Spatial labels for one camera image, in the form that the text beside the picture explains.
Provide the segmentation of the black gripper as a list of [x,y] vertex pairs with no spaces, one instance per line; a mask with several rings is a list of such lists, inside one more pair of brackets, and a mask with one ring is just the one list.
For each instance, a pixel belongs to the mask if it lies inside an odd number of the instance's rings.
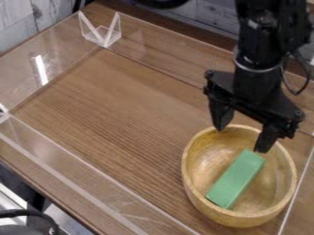
[[284,92],[286,60],[274,64],[234,61],[234,73],[208,70],[204,93],[216,129],[222,131],[238,111],[262,123],[254,151],[268,153],[278,139],[292,139],[305,112]]

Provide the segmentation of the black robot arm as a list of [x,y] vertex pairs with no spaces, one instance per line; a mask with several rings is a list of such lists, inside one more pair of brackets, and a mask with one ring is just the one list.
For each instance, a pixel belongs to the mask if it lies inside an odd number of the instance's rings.
[[240,22],[234,72],[205,74],[210,114],[217,130],[241,112],[262,123],[254,151],[266,153],[277,140],[293,138],[305,112],[286,97],[300,95],[285,77],[289,58],[312,76],[300,49],[310,42],[313,25],[306,0],[236,0]]

